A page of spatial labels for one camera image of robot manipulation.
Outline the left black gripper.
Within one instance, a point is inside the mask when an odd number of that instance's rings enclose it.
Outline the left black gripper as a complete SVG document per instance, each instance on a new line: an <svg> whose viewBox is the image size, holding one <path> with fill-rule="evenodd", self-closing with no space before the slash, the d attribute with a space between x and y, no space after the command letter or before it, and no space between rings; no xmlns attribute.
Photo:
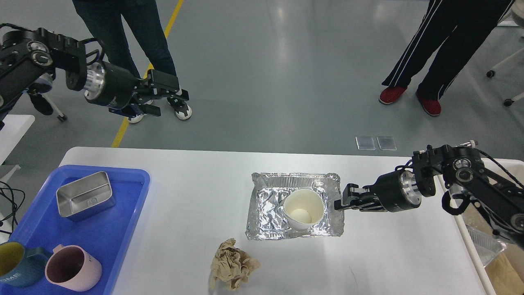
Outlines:
<svg viewBox="0 0 524 295"><path fill-rule="evenodd" d="M161 109L157 106L131 102L136 87L138 102L163 98L189 101L188 91L180 88L175 75L150 69L146 78L141 79L127 69L104 61L87 66L84 97L88 103L119 111L132 110L132 118L141 115L161 116Z"/></svg>

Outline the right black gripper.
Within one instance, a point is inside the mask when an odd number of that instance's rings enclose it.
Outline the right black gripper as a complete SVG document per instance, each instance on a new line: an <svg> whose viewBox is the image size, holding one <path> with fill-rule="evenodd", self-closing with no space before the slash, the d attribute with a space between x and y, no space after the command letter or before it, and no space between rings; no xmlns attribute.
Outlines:
<svg viewBox="0 0 524 295"><path fill-rule="evenodd" d="M371 186L359 188L348 184L342 197L335 200L337 211L352 209L361 212L399 212L417 209L422 201L413 172L395 170L381 175Z"/></svg>

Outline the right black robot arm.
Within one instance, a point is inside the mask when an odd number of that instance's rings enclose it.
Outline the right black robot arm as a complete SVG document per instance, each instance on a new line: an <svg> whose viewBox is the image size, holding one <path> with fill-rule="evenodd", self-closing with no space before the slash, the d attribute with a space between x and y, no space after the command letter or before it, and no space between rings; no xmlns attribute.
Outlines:
<svg viewBox="0 0 524 295"><path fill-rule="evenodd" d="M393 172L381 175L374 184L359 187L348 184L337 211L353 209L362 212L399 212L417 209L423 197L436 194L434 178L443 177L445 191L442 208L453 216L464 213L473 204L492 228L494 237L522 248L524 243L523 185L502 168L505 178L488 169L482 156L491 156L470 141L457 146L427 146L415 151L411 159Z"/></svg>

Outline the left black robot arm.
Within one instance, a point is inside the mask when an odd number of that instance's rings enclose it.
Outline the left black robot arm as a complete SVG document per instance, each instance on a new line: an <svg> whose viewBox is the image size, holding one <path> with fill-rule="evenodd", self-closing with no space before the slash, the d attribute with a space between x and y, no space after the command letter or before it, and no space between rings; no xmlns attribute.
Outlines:
<svg viewBox="0 0 524 295"><path fill-rule="evenodd" d="M34 108L50 116L58 112L60 121L67 119L46 97L52 89L56 69L65 71L67 87L84 92L88 103L108 108L109 112L129 119L140 115L160 116L159 107L151 100L167 99L179 119L187 120L192 109L189 94L181 89L175 75L150 69L146 78L136 78L126 69L103 60L103 50L86 52L86 44L97 39L78 41L44 28L29 30L13 24L1 24L11 31L2 37L0 54L1 119L4 120L23 94Z"/></svg>

